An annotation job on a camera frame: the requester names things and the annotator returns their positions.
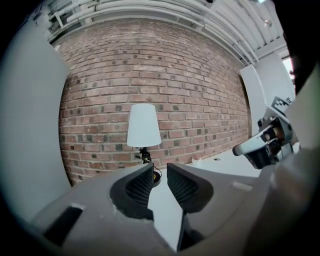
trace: red brick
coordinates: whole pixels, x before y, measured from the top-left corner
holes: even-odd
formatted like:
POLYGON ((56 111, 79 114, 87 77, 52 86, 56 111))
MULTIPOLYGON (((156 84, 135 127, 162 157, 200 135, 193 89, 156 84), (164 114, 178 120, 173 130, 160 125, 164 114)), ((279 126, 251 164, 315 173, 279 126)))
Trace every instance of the red brick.
POLYGON ((190 138, 175 139, 173 141, 173 145, 176 146, 176 147, 186 146, 186 145, 189 145, 190 143, 191 143, 190 138))
POLYGON ((190 96, 190 92, 188 90, 176 88, 159 88, 159 93, 169 95, 190 96))
POLYGON ((173 140, 163 140, 159 146, 161 149, 173 148, 174 141, 173 140))
POLYGON ((119 124, 105 124, 100 125, 100 133, 118 133, 118 132, 127 132, 129 124, 128 123, 119 123, 119 124))
POLYGON ((85 134, 97 134, 98 131, 98 126, 96 125, 88 125, 83 127, 83 132, 85 134))
POLYGON ((217 107, 218 106, 216 101, 209 100, 208 102, 209 102, 209 106, 211 106, 211 107, 217 107))
POLYGON ((83 114, 84 115, 95 115, 99 113, 99 108, 97 106, 94 107, 84 107, 83 114))
POLYGON ((83 126, 67 126, 60 128, 61 134, 83 134, 84 127, 83 126))
POLYGON ((109 135, 109 141, 112 142, 127 142, 126 134, 112 134, 109 135))
POLYGON ((178 81, 167 81, 168 87, 174 87, 174 88, 182 88, 182 82, 178 81))
POLYGON ((170 121, 182 121, 182 120, 185 120, 185 114, 184 113, 170 113, 169 114, 169 120, 170 121))
POLYGON ((130 112, 131 106, 131 104, 102 105, 100 106, 100 113, 130 112))
POLYGON ((215 94, 220 97, 228 98, 228 95, 226 93, 218 91, 218 90, 215 92, 215 94))
POLYGON ((196 135, 197 135, 197 130, 198 130, 198 129, 186 130, 186 131, 184 132, 184 134, 185 134, 186 137, 193 137, 193 136, 196 136, 196 135))
POLYGON ((130 71, 130 70, 131 70, 131 66, 129 66, 129 65, 107 66, 107 67, 102 69, 102 71, 104 73, 130 71))
POLYGON ((101 150, 99 144, 86 144, 84 150, 87 152, 99 152, 101 150))
POLYGON ((203 108, 203 112, 207 112, 207 113, 221 113, 221 108, 219 107, 212 107, 212 106, 205 106, 203 108))
POLYGON ((230 108, 229 104, 225 104, 225 103, 222 103, 222 102, 218 102, 217 106, 220 107, 220 108, 224 108, 224 109, 229 109, 230 108))
POLYGON ((204 121, 192 121, 192 128, 204 127, 204 121))
POLYGON ((169 150, 168 149, 161 149, 161 150, 154 150, 150 151, 152 160, 155 158, 163 158, 165 156, 168 156, 169 150))
POLYGON ((210 114, 210 120, 218 120, 219 116, 218 114, 210 114))
POLYGON ((148 71, 148 72, 166 72, 166 69, 162 66, 147 66, 147 65, 134 65, 133 71, 148 71))
POLYGON ((169 131, 169 138, 175 139, 175 138, 182 138, 185 136, 184 130, 170 130, 169 131))
POLYGON ((129 153, 119 153, 112 155, 113 161, 130 161, 131 156, 129 153))
POLYGON ((90 161, 96 160, 96 158, 93 158, 92 155, 96 156, 97 154, 94 154, 94 153, 81 153, 80 154, 82 160, 90 160, 90 161))
POLYGON ((205 137, 204 136, 193 137, 192 142, 193 144, 204 143, 205 137))
POLYGON ((76 136, 75 135, 67 135, 65 136, 66 142, 76 142, 76 136))
POLYGON ((80 101, 79 106, 101 105, 106 103, 108 103, 108 97, 100 96, 100 97, 84 98, 80 101))
POLYGON ((186 153, 191 153, 191 152, 194 152, 194 151, 196 151, 196 146, 195 145, 190 145, 190 146, 187 146, 185 148, 185 152, 186 153))
POLYGON ((184 103, 195 104, 195 105, 208 105, 208 101, 206 99, 199 99, 199 98, 192 98, 192 97, 184 98, 184 103))
POLYGON ((101 83, 97 82, 97 87, 105 87, 105 86, 128 86, 130 85, 130 79, 128 78, 116 78, 116 79, 108 79, 104 80, 101 83))
POLYGON ((222 125, 222 122, 220 120, 204 121, 204 127, 221 126, 221 125, 222 125))
POLYGON ((80 155, 77 152, 68 152, 69 159, 80 160, 80 155))
POLYGON ((184 103, 184 98, 183 97, 179 97, 179 96, 169 96, 168 97, 168 102, 169 103, 183 104, 184 103))
POLYGON ((186 129, 191 127, 192 123, 190 121, 159 122, 160 130, 186 129))
POLYGON ((114 72, 114 73, 104 73, 103 79, 115 79, 115 78, 138 78, 139 72, 128 71, 128 72, 114 72))
POLYGON ((202 94, 198 91, 191 91, 191 97, 202 99, 202 94))
POLYGON ((177 74, 165 74, 165 73, 158 73, 157 74, 158 79, 167 79, 167 80, 173 80, 173 81, 180 81, 180 82, 188 82, 188 78, 183 75, 177 75, 177 74))
POLYGON ((110 103, 121 103, 127 101, 128 95, 113 95, 112 97, 110 97, 110 103))
POLYGON ((190 164, 192 162, 192 154, 180 155, 178 162, 183 164, 190 164))
POLYGON ((104 168, 102 162, 89 162, 89 167, 91 169, 98 169, 98 170, 102 170, 104 168))
POLYGON ((168 113, 156 113, 156 118, 158 121, 167 121, 169 120, 169 114, 168 113))
POLYGON ((128 122, 129 114, 110 114, 111 123, 128 122))
POLYGON ((140 92, 142 94, 157 94, 158 88, 157 87, 151 87, 151 86, 145 86, 140 88, 140 92))
POLYGON ((167 81, 156 79, 132 79, 133 86, 167 86, 167 81))
POLYGON ((156 79, 157 78, 157 74, 156 72, 140 72, 140 78, 151 78, 151 79, 156 79))
POLYGON ((151 66, 156 66, 157 61, 156 60, 150 60, 150 59, 141 59, 140 60, 141 65, 151 65, 151 66))
POLYGON ((108 115, 93 115, 93 116, 80 116, 76 118, 76 123, 78 125, 87 125, 87 124, 97 124, 97 123, 107 123, 108 115))
POLYGON ((204 107, 203 106, 191 106, 191 111, 192 112, 203 112, 204 111, 204 107))
POLYGON ((185 147, 170 148, 170 156, 183 155, 186 153, 185 147))
POLYGON ((155 102, 165 103, 168 101, 168 96, 165 95, 148 95, 148 94, 136 94, 129 96, 130 102, 155 102))
POLYGON ((202 93, 202 96, 204 99, 213 100, 213 101, 220 101, 219 96, 212 95, 209 93, 202 93))

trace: white pipe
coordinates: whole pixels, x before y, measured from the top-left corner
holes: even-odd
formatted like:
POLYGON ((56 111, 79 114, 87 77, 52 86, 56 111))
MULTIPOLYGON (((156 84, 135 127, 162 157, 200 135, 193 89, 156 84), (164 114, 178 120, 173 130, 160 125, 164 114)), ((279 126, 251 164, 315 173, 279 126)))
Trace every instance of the white pipe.
MULTIPOLYGON (((185 27, 185 28, 187 28, 187 29, 189 29, 189 30, 192 30, 192 31, 196 32, 196 33, 200 33, 200 34, 203 35, 204 37, 209 38, 210 40, 216 42, 219 46, 221 46, 221 48, 223 48, 223 49, 224 49, 225 51, 227 51, 231 56, 233 56, 236 61, 238 61, 239 63, 241 63, 242 66, 245 66, 244 63, 243 63, 243 61, 240 60, 229 48, 227 48, 225 45, 223 45, 220 41, 218 41, 218 40, 216 40, 215 38, 211 37, 211 36, 208 35, 207 33, 204 33, 204 32, 202 32, 202 31, 199 32, 199 31, 197 31, 196 29, 194 29, 194 28, 192 28, 192 27, 189 27, 189 26, 187 26, 187 25, 178 23, 178 22, 176 22, 176 21, 173 21, 173 20, 167 19, 167 18, 160 18, 160 17, 148 16, 148 15, 121 15, 121 17, 118 17, 118 16, 117 16, 117 17, 109 17, 109 18, 105 18, 105 19, 102 19, 102 20, 99 20, 99 21, 95 21, 95 22, 93 22, 93 23, 91 23, 91 24, 88 24, 88 25, 85 25, 85 26, 76 28, 75 31, 80 30, 81 28, 86 28, 86 27, 88 27, 88 26, 92 26, 92 25, 94 25, 94 24, 102 23, 102 22, 105 22, 105 21, 113 21, 113 20, 128 19, 128 18, 152 19, 152 20, 157 20, 157 21, 165 21, 165 22, 169 22, 169 23, 172 23, 172 24, 179 25, 179 26, 181 26, 181 27, 185 27)), ((65 29, 67 29, 68 27, 70 27, 70 26, 72 26, 72 25, 74 25, 74 24, 76 24, 76 23, 78 23, 78 22, 79 22, 78 20, 74 20, 73 22, 70 22, 70 23, 64 25, 63 28, 57 30, 57 31, 56 31, 55 33, 53 33, 47 40, 48 40, 49 42, 51 42, 51 41, 54 40, 61 32, 63 32, 65 29)))
MULTIPOLYGON (((145 5, 145 6, 152 6, 152 7, 162 7, 162 8, 167 8, 167 9, 171 9, 177 12, 181 12, 184 14, 188 14, 190 16, 195 17, 196 19, 200 19, 203 20, 205 23, 209 24, 210 26, 212 24, 215 24, 214 22, 212 22, 211 20, 204 18, 203 16, 194 13, 193 11, 190 11, 187 8, 184 7, 180 7, 174 4, 170 4, 167 2, 159 2, 159 1, 151 1, 151 0, 135 0, 134 2, 130 3, 131 5, 145 5)), ((128 7, 128 1, 126 0, 120 0, 120 1, 114 1, 114 2, 107 2, 107 3, 103 3, 103 4, 99 4, 96 6, 96 13, 100 12, 101 10, 105 10, 105 9, 110 9, 110 8, 117 8, 117 7, 121 7, 121 6, 127 6, 128 7)), ((207 13, 211 14, 210 9, 207 7, 204 7, 203 5, 199 4, 196 5, 197 7, 201 6, 200 9, 205 10, 207 13)), ((243 54, 250 60, 250 62, 252 64, 255 64, 255 62, 253 61, 253 59, 251 57, 249 57, 249 55, 247 54, 247 52, 244 50, 243 47, 239 46, 240 50, 243 52, 243 54)))
POLYGON ((143 10, 143 11, 155 11, 155 12, 158 12, 158 13, 163 13, 163 14, 169 14, 169 15, 172 15, 172 16, 176 16, 176 17, 179 17, 181 19, 184 19, 186 21, 189 21, 189 22, 192 22, 202 28, 205 27, 205 25, 191 19, 191 18, 188 18, 186 16, 183 16, 181 14, 178 14, 178 13, 175 13, 175 12, 171 12, 171 11, 168 11, 168 10, 163 10, 163 9, 156 9, 156 8, 151 8, 151 7, 144 7, 144 6, 121 6, 121 7, 114 7, 114 8, 108 8, 108 9, 102 9, 102 10, 99 10, 99 11, 95 11, 94 13, 90 13, 90 14, 87 14, 87 15, 84 15, 82 17, 79 17, 76 19, 76 21, 80 21, 80 20, 84 20, 84 19, 87 19, 87 18, 91 18, 92 16, 96 16, 96 15, 100 15, 100 14, 104 14, 104 13, 112 13, 112 12, 117 12, 117 11, 130 11, 130 10, 143 10))
MULTIPOLYGON (((107 8, 107 9, 102 9, 102 10, 99 10, 99 11, 96 11, 94 13, 90 13, 90 14, 87 14, 87 15, 84 15, 82 17, 79 17, 77 20, 84 20, 84 19, 87 19, 87 18, 91 18, 92 16, 97 16, 97 15, 100 15, 100 14, 105 14, 105 13, 112 13, 112 12, 118 12, 118 11, 130 11, 130 10, 143 10, 143 11, 155 11, 155 12, 159 12, 159 13, 164 13, 164 14, 169 14, 169 15, 173 15, 173 16, 176 16, 176 17, 179 17, 181 19, 184 19, 184 20, 187 20, 187 21, 190 21, 200 27, 204 27, 205 29, 208 29, 209 25, 206 24, 206 25, 203 25, 193 19, 190 19, 188 17, 185 17, 183 15, 180 15, 178 13, 175 13, 175 12, 171 12, 171 11, 167 11, 167 10, 162 10, 162 9, 157 9, 157 8, 152 8, 152 7, 143 7, 143 6, 120 6, 120 7, 113 7, 113 8, 107 8)), ((242 59, 244 59, 244 61, 249 64, 247 62, 247 60, 237 51, 237 49, 235 49, 232 45, 230 45, 227 41, 225 41, 223 38, 221 38, 221 40, 226 43, 231 49, 233 49, 242 59)), ((244 55, 250 60, 253 62, 253 60, 244 52, 244 55)))
POLYGON ((232 30, 232 32, 236 35, 236 37, 238 37, 245 45, 245 47, 250 51, 250 53, 252 54, 252 56, 255 58, 255 60, 257 62, 259 62, 259 59, 257 57, 257 55, 255 54, 254 50, 252 49, 252 47, 248 44, 247 40, 242 36, 242 34, 240 34, 232 24, 229 23, 229 21, 227 21, 225 18, 223 18, 221 15, 219 15, 218 13, 215 14, 216 18, 223 24, 225 24, 229 29, 232 30))
POLYGON ((244 39, 244 37, 228 22, 226 21, 224 18, 222 18, 220 15, 218 15, 216 12, 213 12, 211 9, 209 9, 206 6, 203 6, 201 3, 196 2, 194 0, 182 0, 185 3, 188 3, 191 6, 197 7, 198 9, 206 12, 207 14, 213 16, 213 17, 217 17, 222 23, 226 24, 227 27, 229 27, 229 29, 232 30, 233 33, 236 34, 236 36, 244 42, 244 45, 248 48, 248 50, 250 51, 250 53, 252 54, 252 56, 256 59, 257 62, 259 62, 259 59, 257 57, 257 55, 255 54, 254 50, 252 49, 252 47, 248 44, 247 40, 244 39))
POLYGON ((84 9, 82 11, 79 11, 79 12, 75 13, 74 15, 71 15, 70 17, 66 18, 66 22, 69 23, 69 22, 72 22, 72 21, 78 19, 79 17, 81 17, 83 15, 91 14, 91 13, 93 13, 95 11, 95 8, 96 7, 93 6, 93 7, 90 7, 88 9, 84 9))
POLYGON ((62 21, 61 21, 61 19, 60 19, 60 16, 58 15, 58 13, 55 12, 54 15, 55 15, 56 20, 58 21, 58 23, 59 23, 59 25, 60 25, 60 28, 63 28, 64 25, 63 25, 63 23, 62 23, 62 21))
POLYGON ((63 8, 62 10, 58 11, 58 15, 61 16, 61 15, 64 15, 70 11, 72 11, 73 9, 79 7, 79 6, 82 6, 82 5, 85 5, 87 3, 90 3, 92 2, 93 0, 79 0, 77 3, 73 3, 69 6, 67 6, 66 8, 63 8))
POLYGON ((209 31, 210 33, 214 34, 215 37, 217 37, 219 40, 221 40, 222 42, 224 42, 227 46, 229 46, 230 48, 232 48, 244 61, 245 63, 247 63, 249 65, 249 62, 246 60, 246 58, 244 58, 240 52, 238 52, 238 50, 233 47, 228 41, 226 41, 222 36, 218 35, 217 32, 211 30, 209 27, 205 26, 204 27, 205 30, 209 31))
POLYGON ((212 27, 214 27, 216 30, 218 30, 221 34, 223 34, 226 38, 228 38, 231 42, 233 42, 238 48, 240 49, 241 52, 247 57, 247 59, 254 64, 255 61, 251 58, 251 56, 247 53, 247 51, 239 44, 238 41, 236 41, 230 34, 228 34, 224 29, 222 29, 220 26, 217 24, 213 23, 212 27))
MULTIPOLYGON (((200 26, 200 27, 204 27, 204 25, 202 25, 202 24, 200 24, 199 22, 197 22, 197 21, 195 21, 195 20, 192 20, 192 19, 189 19, 189 18, 187 18, 187 17, 185 17, 185 16, 183 16, 183 15, 180 15, 180 14, 178 14, 178 13, 175 13, 175 12, 169 12, 169 11, 166 11, 166 10, 163 10, 163 9, 157 9, 157 8, 152 8, 152 7, 143 7, 143 6, 128 6, 127 5, 127 1, 126 0, 122 0, 122 1, 117 1, 117 2, 110 2, 110 3, 105 3, 105 4, 103 4, 103 6, 102 6, 102 4, 100 4, 100 5, 97 5, 96 6, 96 10, 97 11, 95 11, 95 12, 93 12, 93 13, 89 13, 89 14, 87 14, 87 15, 84 15, 84 16, 81 16, 81 17, 76 17, 76 15, 72 15, 72 16, 70 16, 68 19, 67 19, 67 21, 74 21, 74 20, 83 20, 83 19, 87 19, 87 18, 91 18, 92 16, 97 16, 97 15, 100 15, 100 14, 105 14, 105 13, 111 13, 111 12, 117 12, 117 11, 129 11, 129 10, 146 10, 146 11, 155 11, 155 12, 160 12, 160 13, 166 13, 166 14, 170 14, 170 15, 173 15, 173 16, 176 16, 176 17, 179 17, 179 18, 182 18, 182 19, 185 19, 185 20, 188 20, 188 21, 191 21, 191 22, 193 22, 193 23, 195 23, 195 24, 197 24, 198 26, 200 26)), ((194 13, 194 12, 192 12, 192 11, 190 11, 190 10, 188 10, 188 9, 186 9, 186 8, 184 8, 184 7, 179 7, 179 6, 176 6, 176 5, 172 5, 172 4, 168 4, 168 3, 166 3, 166 2, 156 2, 156 1, 137 1, 137 2, 134 2, 134 4, 135 3, 139 3, 139 4, 145 4, 145 5, 150 5, 150 4, 155 4, 155 5, 157 5, 157 6, 159 6, 159 7, 166 7, 166 8, 168 8, 168 9, 172 9, 172 10, 175 10, 175 11, 177 11, 177 12, 182 12, 182 13, 185 13, 185 14, 189 14, 189 15, 191 15, 191 16, 193 16, 193 17, 196 17, 197 19, 202 19, 204 22, 206 22, 206 23, 208 23, 208 24, 212 24, 212 25, 216 25, 215 23, 213 23, 212 21, 210 21, 210 20, 208 20, 208 19, 206 19, 206 18, 204 18, 204 17, 202 17, 202 16, 200 16, 199 14, 196 14, 196 13, 194 13)), ((239 53, 233 46, 231 46, 231 48, 232 49, 234 49, 234 51, 236 52, 236 53, 239 53)), ((239 49, 243 52, 243 54, 250 60, 250 62, 251 63, 253 63, 254 64, 254 61, 252 60, 252 58, 250 58, 249 56, 248 56, 248 54, 245 52, 245 50, 241 47, 239 47, 239 49)))

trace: white table lamp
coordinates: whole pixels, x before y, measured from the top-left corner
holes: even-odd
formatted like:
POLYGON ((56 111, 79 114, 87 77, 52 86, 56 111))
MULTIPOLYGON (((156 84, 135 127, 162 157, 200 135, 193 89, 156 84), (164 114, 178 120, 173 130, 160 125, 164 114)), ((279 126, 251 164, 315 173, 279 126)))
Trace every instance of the white table lamp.
POLYGON ((126 143, 136 148, 152 147, 161 143, 154 105, 143 103, 132 106, 126 143))

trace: black lamp stand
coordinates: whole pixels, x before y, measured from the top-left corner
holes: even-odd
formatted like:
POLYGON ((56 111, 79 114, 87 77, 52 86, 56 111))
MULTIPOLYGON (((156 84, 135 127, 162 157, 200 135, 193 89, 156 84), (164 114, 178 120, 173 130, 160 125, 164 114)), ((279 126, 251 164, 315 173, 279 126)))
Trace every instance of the black lamp stand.
MULTIPOLYGON (((139 153, 141 154, 141 156, 136 155, 136 158, 139 158, 143 161, 144 164, 147 163, 152 163, 151 160, 151 156, 149 151, 147 150, 147 147, 142 147, 139 149, 139 153)), ((162 175, 160 175, 160 173, 158 173, 157 171, 153 170, 153 187, 156 187, 159 183, 160 183, 160 178, 162 175)))

